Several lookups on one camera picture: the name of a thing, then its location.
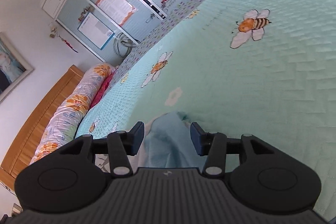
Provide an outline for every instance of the poster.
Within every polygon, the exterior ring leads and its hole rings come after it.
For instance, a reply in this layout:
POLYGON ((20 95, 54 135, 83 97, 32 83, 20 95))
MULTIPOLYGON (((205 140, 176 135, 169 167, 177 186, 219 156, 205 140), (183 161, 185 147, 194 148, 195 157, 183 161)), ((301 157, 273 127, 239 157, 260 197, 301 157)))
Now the poster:
POLYGON ((96 4, 119 26, 122 26, 137 11, 126 0, 98 0, 96 4))
POLYGON ((114 32, 92 13, 88 13, 78 30, 101 50, 114 35, 114 32))

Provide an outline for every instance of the pink fabric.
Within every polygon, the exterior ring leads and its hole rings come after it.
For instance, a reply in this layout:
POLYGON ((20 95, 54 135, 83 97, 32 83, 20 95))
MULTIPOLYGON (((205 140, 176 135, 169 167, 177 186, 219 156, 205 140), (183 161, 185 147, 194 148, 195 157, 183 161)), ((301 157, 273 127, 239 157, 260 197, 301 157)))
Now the pink fabric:
POLYGON ((104 82, 102 83, 102 85, 100 86, 100 89, 98 90, 96 96, 94 97, 91 105, 90 105, 90 108, 91 109, 92 107, 94 107, 96 104, 98 104, 100 102, 100 100, 102 99, 103 95, 104 95, 104 92, 105 90, 107 90, 107 88, 109 87, 109 84, 115 74, 115 70, 104 80, 104 82))

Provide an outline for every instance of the patterned bed sheet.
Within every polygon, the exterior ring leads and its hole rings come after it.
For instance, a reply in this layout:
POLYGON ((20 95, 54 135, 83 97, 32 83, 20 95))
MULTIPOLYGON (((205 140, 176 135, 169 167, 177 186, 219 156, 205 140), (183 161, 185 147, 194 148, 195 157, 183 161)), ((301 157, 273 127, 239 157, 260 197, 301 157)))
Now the patterned bed sheet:
POLYGON ((256 135, 318 173, 315 211, 330 220, 335 20, 335 0, 205 0, 112 86, 77 135, 101 138, 172 111, 209 132, 256 135))

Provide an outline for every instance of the bed headboard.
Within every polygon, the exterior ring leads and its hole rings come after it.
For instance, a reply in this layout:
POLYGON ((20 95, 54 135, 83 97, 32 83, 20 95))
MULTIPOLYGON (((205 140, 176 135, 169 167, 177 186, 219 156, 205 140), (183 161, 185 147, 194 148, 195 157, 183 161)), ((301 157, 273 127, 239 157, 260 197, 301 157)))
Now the bed headboard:
POLYGON ((17 175, 29 165, 43 132, 61 103, 73 92, 84 73, 75 65, 51 88, 16 135, 0 166, 0 181, 14 190, 17 175))

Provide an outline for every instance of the framed picture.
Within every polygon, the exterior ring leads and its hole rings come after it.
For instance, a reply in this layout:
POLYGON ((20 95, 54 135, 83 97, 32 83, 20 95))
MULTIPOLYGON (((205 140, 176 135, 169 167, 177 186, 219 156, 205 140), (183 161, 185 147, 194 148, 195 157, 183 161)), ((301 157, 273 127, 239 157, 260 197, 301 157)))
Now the framed picture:
POLYGON ((0 102, 33 70, 0 32, 0 102))

